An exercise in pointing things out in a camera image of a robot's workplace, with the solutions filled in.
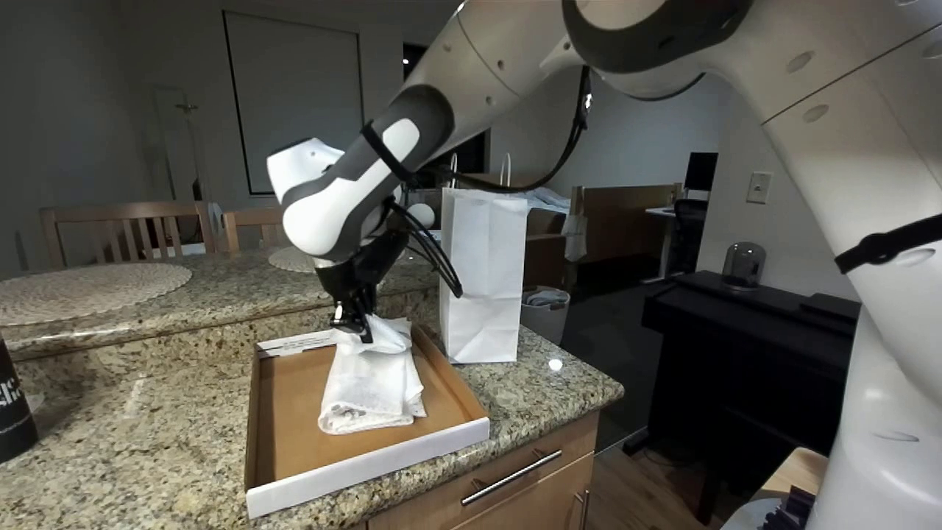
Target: granite countertop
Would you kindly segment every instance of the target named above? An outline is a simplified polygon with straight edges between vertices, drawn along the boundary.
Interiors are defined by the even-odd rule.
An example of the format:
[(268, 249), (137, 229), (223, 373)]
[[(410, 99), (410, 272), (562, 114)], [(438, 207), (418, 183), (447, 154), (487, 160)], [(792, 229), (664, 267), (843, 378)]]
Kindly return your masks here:
[[(259, 272), (259, 261), (246, 267), (237, 288), (207, 260), (185, 292), (113, 316), (142, 317), (138, 341), (123, 335), (122, 345), (41, 357), (38, 341), (16, 335), (37, 350), (17, 372), (41, 442), (0, 464), (4, 526), (351, 526), (624, 394), (608, 373), (524, 329), (518, 361), (460, 364), (488, 410), (488, 442), (250, 522), (246, 442), (257, 329), (234, 322), (310, 302), (307, 295), (318, 298), (318, 288), (310, 277)], [(396, 282), (425, 285), (425, 273), (407, 272)], [(434, 323), (434, 299), (422, 298), (425, 308), (410, 317)], [(170, 322), (193, 333), (160, 335)], [(106, 329), (109, 317), (89, 317), (92, 326)]]
[[(246, 255), (188, 255), (178, 260), (193, 272), (193, 280), (157, 299), (89, 316), (75, 322), (50, 322), (34, 326), (4, 326), (16, 360), (50, 357), (62, 350), (87, 350), (113, 341), (137, 341), (162, 333), (204, 329), (216, 323), (254, 322), (312, 307), (329, 307), (318, 273), (298, 273), (268, 264), (266, 252)], [(379, 295), (437, 288), (437, 273), (428, 264), (396, 267)]]

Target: chair back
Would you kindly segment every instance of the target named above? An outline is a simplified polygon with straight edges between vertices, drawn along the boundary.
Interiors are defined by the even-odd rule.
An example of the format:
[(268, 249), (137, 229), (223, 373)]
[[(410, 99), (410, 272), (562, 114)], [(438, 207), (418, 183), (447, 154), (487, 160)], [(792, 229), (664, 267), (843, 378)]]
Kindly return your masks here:
[(213, 252), (216, 232), (200, 201), (138, 201), (113, 207), (50, 207), (41, 210), (50, 267), (76, 264), (69, 252), (76, 236), (98, 261), (170, 260)]
[(223, 213), (226, 255), (243, 246), (275, 246), (285, 241), (284, 210), (231, 210)]

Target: white paper bag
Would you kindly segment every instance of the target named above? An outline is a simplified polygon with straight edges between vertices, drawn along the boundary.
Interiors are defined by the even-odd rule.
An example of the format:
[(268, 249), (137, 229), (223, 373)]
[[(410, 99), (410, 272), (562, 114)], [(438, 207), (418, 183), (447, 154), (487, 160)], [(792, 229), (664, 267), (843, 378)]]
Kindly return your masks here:
[(516, 361), (522, 335), (528, 201), (443, 192), (443, 245), (465, 295), (438, 282), (438, 326), (456, 361)]

